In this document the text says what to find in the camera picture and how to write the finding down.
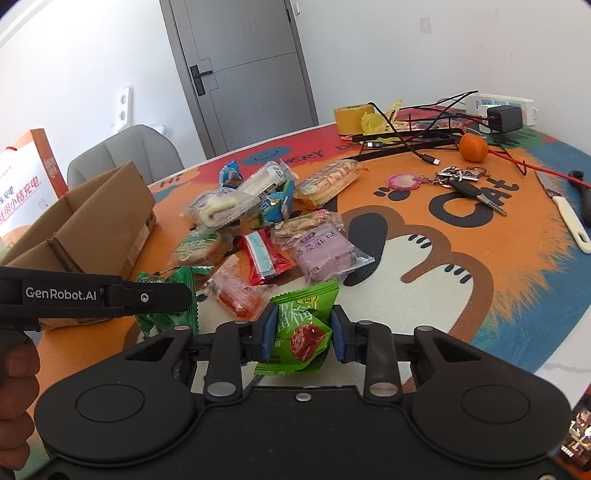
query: blue smiley face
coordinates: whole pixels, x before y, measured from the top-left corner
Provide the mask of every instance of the blue smiley face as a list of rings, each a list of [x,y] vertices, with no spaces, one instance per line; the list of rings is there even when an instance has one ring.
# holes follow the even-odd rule
[[[291,147],[273,147],[269,150],[262,150],[260,152],[245,158],[242,162],[243,165],[263,165],[271,160],[277,160],[291,151]]]

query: screw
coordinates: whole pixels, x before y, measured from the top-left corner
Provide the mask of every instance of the screw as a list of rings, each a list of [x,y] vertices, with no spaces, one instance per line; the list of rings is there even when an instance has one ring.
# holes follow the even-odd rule
[[[393,397],[398,393],[398,387],[390,382],[378,382],[369,386],[369,392],[374,397]]]
[[[214,397],[229,397],[235,391],[236,386],[230,382],[215,382],[207,388],[207,392]]]
[[[302,392],[302,393],[296,394],[295,399],[297,401],[310,401],[310,400],[312,400],[312,395],[310,395],[309,393]]]

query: gray chair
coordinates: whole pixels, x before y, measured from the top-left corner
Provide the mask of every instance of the gray chair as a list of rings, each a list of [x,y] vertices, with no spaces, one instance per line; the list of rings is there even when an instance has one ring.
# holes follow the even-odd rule
[[[184,169],[168,138],[153,128],[134,125],[72,160],[68,166],[68,186],[72,189],[129,161],[135,163],[148,185]]]

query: power adapter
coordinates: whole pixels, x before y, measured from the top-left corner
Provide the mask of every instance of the power adapter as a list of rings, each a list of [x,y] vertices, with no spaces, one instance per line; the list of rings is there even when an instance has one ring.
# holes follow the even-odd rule
[[[507,133],[523,128],[521,108],[511,105],[499,105],[487,110],[488,128]]]

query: bright green candy wrapper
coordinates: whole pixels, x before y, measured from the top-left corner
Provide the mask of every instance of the bright green candy wrapper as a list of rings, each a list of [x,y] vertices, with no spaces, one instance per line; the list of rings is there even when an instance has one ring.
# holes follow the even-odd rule
[[[181,267],[177,269],[168,278],[149,275],[146,272],[139,272],[137,282],[139,283],[184,283],[189,287],[193,294],[193,304],[185,312],[178,313],[147,313],[136,315],[135,320],[139,323],[144,337],[150,336],[152,327],[159,331],[177,325],[186,325],[193,329],[196,335],[199,333],[199,323],[197,321],[197,301],[195,296],[195,275],[209,275],[213,267]]]
[[[270,301],[279,305],[275,346],[255,375],[319,371],[332,338],[330,311],[338,294],[339,282],[330,280],[273,297]]]

